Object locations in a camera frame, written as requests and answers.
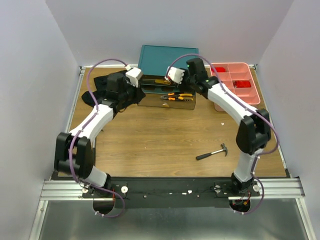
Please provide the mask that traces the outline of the yellow long nose pliers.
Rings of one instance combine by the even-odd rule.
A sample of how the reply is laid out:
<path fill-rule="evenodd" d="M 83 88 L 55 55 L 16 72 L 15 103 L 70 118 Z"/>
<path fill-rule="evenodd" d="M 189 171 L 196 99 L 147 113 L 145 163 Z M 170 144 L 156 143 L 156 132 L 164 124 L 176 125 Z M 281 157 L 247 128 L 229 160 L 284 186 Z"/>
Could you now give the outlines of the yellow long nose pliers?
<path fill-rule="evenodd" d="M 192 98 L 193 94 L 191 93 L 181 93 L 181 92 L 172 92 L 167 95 L 169 98 L 176 98 L 176 99 L 182 99 L 182 98 Z"/>

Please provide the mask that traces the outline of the clear drawer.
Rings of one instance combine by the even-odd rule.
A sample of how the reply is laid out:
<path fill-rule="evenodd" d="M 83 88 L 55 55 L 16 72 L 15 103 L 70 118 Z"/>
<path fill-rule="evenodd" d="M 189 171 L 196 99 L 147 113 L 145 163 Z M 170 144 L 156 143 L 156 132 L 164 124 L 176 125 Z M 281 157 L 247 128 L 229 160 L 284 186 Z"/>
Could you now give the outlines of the clear drawer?
<path fill-rule="evenodd" d="M 193 101 L 171 101 L 160 99 L 161 96 L 167 94 L 146 93 L 145 97 L 138 104 L 143 107 L 158 107 L 158 108 L 171 108 L 171 109 L 186 109 L 193 110 L 196 105 L 196 96 L 193 94 Z"/>
<path fill-rule="evenodd" d="M 164 76 L 158 75 L 144 75 L 140 80 L 141 84 L 145 85 L 165 85 L 172 86 L 173 83 L 170 80 L 165 79 Z"/>

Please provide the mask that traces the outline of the yellow black combination pliers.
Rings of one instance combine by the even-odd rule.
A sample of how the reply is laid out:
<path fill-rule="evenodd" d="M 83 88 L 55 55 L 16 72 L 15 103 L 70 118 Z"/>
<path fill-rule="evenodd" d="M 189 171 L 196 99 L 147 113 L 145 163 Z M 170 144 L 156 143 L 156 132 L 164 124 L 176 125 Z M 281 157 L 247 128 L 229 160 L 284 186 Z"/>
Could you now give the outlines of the yellow black combination pliers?
<path fill-rule="evenodd" d="M 192 102 L 194 100 L 192 95 L 163 95 L 162 100 L 177 101 L 177 102 Z"/>

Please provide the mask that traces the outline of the teal drawer cabinet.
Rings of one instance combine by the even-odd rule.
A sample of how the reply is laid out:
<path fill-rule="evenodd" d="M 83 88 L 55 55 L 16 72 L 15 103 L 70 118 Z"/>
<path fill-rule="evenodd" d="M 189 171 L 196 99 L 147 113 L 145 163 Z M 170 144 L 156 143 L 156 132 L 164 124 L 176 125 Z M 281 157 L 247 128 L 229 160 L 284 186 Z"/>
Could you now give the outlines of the teal drawer cabinet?
<path fill-rule="evenodd" d="M 143 45 L 138 62 L 138 68 L 144 74 L 141 81 L 142 90 L 148 94 L 161 95 L 178 91 L 173 83 L 156 83 L 155 80 L 162 80 L 168 66 L 178 57 L 198 53 L 199 49 L 194 47 Z"/>

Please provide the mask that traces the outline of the pink compartment tray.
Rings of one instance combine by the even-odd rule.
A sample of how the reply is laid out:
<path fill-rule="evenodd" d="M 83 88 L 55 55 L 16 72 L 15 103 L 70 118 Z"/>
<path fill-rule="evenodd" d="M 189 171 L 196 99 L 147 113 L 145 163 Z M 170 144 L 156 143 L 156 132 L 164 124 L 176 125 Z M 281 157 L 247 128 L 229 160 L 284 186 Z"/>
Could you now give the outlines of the pink compartment tray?
<path fill-rule="evenodd" d="M 257 107 L 260 95 L 251 69 L 245 62 L 212 63 L 225 86 L 247 104 Z"/>

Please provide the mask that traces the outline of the black handled claw hammer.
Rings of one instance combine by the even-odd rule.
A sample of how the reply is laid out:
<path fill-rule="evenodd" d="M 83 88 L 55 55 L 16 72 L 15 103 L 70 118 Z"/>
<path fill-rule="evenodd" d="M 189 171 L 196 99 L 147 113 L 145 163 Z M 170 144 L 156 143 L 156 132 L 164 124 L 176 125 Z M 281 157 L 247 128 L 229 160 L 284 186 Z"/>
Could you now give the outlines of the black handled claw hammer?
<path fill-rule="evenodd" d="M 212 155 L 215 155 L 215 154 L 218 154 L 218 153 L 224 153 L 225 156 L 227 156 L 228 148 L 226 147 L 226 145 L 224 143 L 222 143 L 220 146 L 221 146 L 221 149 L 213 151 L 213 152 L 208 152 L 208 153 L 204 153 L 204 154 L 198 155 L 198 156 L 195 157 L 195 159 L 197 161 L 199 161 L 199 160 L 208 158 L 208 157 L 210 157 Z"/>

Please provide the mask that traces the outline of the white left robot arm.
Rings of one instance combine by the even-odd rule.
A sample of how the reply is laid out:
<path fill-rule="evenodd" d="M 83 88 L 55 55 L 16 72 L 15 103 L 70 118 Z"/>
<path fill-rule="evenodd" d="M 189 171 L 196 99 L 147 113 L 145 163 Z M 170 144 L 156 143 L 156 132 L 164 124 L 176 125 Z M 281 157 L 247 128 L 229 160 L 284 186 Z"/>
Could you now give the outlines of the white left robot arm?
<path fill-rule="evenodd" d="M 140 85 L 142 76 L 140 69 L 133 68 L 97 77 L 95 81 L 102 83 L 101 89 L 84 94 L 85 101 L 93 105 L 90 114 L 56 138 L 54 169 L 94 186 L 93 191 L 101 198 L 110 194 L 111 176 L 95 166 L 93 141 L 117 113 L 146 96 Z"/>

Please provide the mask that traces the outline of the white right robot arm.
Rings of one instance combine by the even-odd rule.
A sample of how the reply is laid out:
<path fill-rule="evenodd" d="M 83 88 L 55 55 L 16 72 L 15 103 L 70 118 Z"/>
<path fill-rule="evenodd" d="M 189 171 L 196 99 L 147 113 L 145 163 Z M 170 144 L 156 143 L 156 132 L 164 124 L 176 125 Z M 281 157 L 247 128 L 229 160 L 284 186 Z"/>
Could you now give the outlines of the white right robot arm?
<path fill-rule="evenodd" d="M 169 67 L 167 77 L 179 87 L 195 91 L 219 105 L 238 125 L 235 141 L 240 155 L 231 175 L 230 191 L 241 196 L 253 185 L 258 158 L 271 139 L 269 113 L 236 96 L 222 83 L 218 74 L 208 76 L 201 58 L 192 58 L 186 65 L 187 68 Z"/>

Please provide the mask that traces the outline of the red block top compartment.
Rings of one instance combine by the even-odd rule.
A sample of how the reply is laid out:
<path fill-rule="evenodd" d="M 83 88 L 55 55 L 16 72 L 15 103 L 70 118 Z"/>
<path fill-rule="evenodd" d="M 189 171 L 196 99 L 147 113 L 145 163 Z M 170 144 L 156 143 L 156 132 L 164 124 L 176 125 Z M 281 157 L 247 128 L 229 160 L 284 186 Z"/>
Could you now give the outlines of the red block top compartment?
<path fill-rule="evenodd" d="M 226 72 L 227 72 L 227 69 L 226 69 L 225 67 L 218 67 L 218 66 L 216 66 L 216 67 L 215 67 L 215 71 L 216 71 L 217 73 L 226 73 Z"/>

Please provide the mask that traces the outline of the red block compartment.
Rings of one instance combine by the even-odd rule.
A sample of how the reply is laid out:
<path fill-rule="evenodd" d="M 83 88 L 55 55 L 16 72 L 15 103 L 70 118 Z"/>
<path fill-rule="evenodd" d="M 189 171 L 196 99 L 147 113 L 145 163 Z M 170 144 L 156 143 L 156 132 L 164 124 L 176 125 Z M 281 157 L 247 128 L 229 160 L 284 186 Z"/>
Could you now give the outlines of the red block compartment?
<path fill-rule="evenodd" d="M 236 80 L 234 81 L 235 88 L 251 88 L 251 82 L 249 80 Z"/>
<path fill-rule="evenodd" d="M 226 73 L 226 72 L 227 72 L 227 69 L 226 69 L 225 67 L 218 67 L 218 66 L 216 66 L 216 67 L 215 67 L 215 71 L 216 71 L 217 73 Z"/>

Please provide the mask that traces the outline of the black cloth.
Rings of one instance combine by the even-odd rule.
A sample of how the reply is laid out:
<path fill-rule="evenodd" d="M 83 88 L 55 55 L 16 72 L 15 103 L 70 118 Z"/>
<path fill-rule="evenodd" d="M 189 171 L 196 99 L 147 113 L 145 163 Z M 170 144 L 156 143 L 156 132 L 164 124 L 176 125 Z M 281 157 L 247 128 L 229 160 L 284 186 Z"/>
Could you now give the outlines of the black cloth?
<path fill-rule="evenodd" d="M 114 116 L 122 109 L 130 106 L 125 105 L 125 84 L 130 84 L 125 74 L 126 71 L 121 70 L 93 79 L 96 91 L 94 91 L 92 95 L 99 105 L 102 104 L 111 107 Z"/>

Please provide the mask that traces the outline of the red block middle compartment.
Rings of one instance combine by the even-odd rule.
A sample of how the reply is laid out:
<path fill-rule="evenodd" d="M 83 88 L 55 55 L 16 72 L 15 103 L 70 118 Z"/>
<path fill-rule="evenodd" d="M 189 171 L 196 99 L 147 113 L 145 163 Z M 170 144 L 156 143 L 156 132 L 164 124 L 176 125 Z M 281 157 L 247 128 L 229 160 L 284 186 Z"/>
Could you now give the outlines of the red block middle compartment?
<path fill-rule="evenodd" d="M 235 88 L 251 88 L 251 82 L 249 80 L 236 80 L 234 81 Z"/>

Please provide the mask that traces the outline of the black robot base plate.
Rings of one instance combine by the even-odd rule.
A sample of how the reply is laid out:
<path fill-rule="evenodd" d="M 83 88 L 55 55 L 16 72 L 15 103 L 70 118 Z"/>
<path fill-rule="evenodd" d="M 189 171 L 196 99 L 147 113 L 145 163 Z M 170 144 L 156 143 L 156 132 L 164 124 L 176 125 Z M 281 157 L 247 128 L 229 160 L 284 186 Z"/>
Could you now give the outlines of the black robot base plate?
<path fill-rule="evenodd" d="M 96 210 L 112 208 L 200 208 L 247 210 L 249 200 L 260 196 L 259 185 L 250 180 L 237 183 L 235 177 L 112 177 L 111 192 L 84 186 L 82 196 L 93 199 Z"/>

